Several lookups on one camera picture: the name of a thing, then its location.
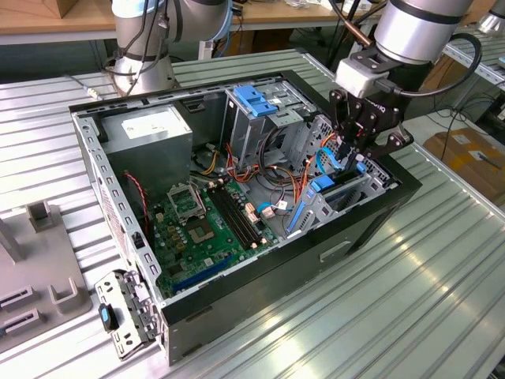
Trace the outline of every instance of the side panel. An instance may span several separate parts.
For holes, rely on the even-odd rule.
[[[322,242],[315,244],[303,253],[297,251],[299,254],[283,264],[272,267],[272,270],[254,278],[244,286],[208,303],[198,312],[170,325],[171,349],[168,357],[170,364],[174,364],[206,343],[230,331],[248,317],[295,291],[322,271],[354,253],[359,246],[362,246],[377,232],[395,209],[405,204],[413,194],[414,192],[398,199],[392,206],[377,210],[369,216],[363,215],[364,219],[327,239],[312,238],[312,240]],[[308,235],[301,239],[311,238]],[[281,251],[277,250],[269,255],[277,253],[281,253]],[[260,258],[251,266],[260,264],[262,260],[268,260],[269,255]],[[169,323],[170,309],[170,306],[163,309]]]

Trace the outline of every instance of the motherboard chip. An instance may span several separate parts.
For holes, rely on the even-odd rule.
[[[168,273],[170,274],[170,276],[177,275],[178,273],[183,272],[183,271],[184,271],[184,269],[182,268],[182,266],[179,263],[177,263],[176,265],[170,266],[168,268]]]
[[[186,230],[195,243],[202,243],[215,236],[211,224],[209,224],[206,219],[189,222],[186,225]]]

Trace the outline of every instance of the wire connector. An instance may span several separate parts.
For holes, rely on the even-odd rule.
[[[98,94],[98,92],[94,88],[85,88],[88,95],[90,95],[93,99],[101,101],[103,97]]]

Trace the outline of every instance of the metal workbench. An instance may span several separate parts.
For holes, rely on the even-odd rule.
[[[296,51],[174,68],[183,85],[293,69],[324,95],[333,87]],[[82,78],[116,96],[103,75]],[[395,158],[423,186],[364,249],[176,366],[157,345],[120,362],[93,283],[123,264],[67,110],[84,101],[63,78],[0,86],[0,216],[59,205],[95,303],[0,355],[0,377],[486,377],[505,354],[505,216],[414,145]]]

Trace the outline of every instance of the motherboard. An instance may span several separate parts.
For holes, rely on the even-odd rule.
[[[174,296],[278,242],[247,204],[238,184],[229,181],[174,187],[151,206],[163,295]]]

